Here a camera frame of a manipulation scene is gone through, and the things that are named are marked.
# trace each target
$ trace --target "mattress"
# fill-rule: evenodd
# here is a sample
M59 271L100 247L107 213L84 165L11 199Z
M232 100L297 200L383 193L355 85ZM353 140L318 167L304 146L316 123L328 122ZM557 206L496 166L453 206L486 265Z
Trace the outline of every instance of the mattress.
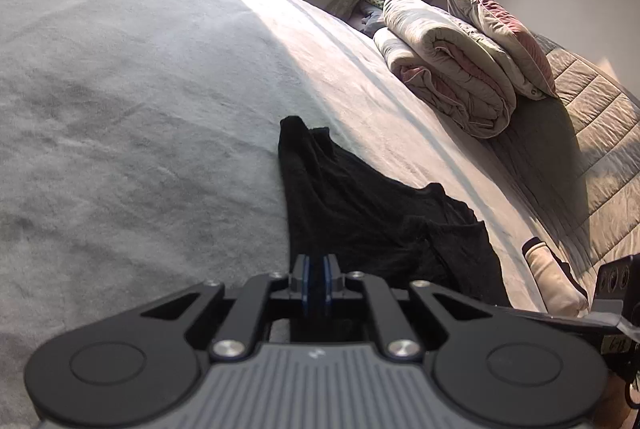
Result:
M44 340L215 278L286 269L280 120L440 182L486 223L514 306L549 239L497 158L301 0L0 0L0 424L33 424Z
M591 303L598 268L640 250L640 104L588 60L536 39L559 99L520 98L490 145Z

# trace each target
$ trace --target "sticker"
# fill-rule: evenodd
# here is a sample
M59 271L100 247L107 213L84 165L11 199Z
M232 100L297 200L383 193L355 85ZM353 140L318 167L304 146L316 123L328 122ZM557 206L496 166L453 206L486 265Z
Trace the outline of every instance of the sticker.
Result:
M631 349L632 340L626 335L605 335L602 338L600 354L626 353Z

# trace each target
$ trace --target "silver bolt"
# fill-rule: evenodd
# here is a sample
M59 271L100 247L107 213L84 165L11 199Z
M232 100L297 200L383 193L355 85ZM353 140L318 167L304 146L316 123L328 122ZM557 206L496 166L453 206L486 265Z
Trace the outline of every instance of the silver bolt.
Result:
M244 353L244 344L233 339L225 339L213 345L213 352L219 357L237 357Z
M418 343L408 339L399 339L398 341L389 343L386 349L388 349L389 353L394 357L412 357L420 351L420 346Z

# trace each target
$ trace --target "gray bed sheet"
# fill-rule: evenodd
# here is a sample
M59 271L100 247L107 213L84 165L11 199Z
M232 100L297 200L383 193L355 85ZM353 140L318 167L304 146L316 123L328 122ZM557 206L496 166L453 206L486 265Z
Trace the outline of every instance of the gray bed sheet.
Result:
M279 121L329 126L486 222L514 305L548 239L495 156L301 0L0 0L0 427L46 339L205 278L286 269Z

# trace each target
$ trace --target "black electronic device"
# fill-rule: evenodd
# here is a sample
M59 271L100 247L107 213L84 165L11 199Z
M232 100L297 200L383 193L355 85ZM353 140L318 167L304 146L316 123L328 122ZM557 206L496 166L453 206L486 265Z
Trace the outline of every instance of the black electronic device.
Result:
M204 282L63 333L24 379L41 429L586 428L607 367L637 372L637 330L610 310L558 318L427 281L394 290L299 256L290 275ZM268 342L281 318L306 342Z

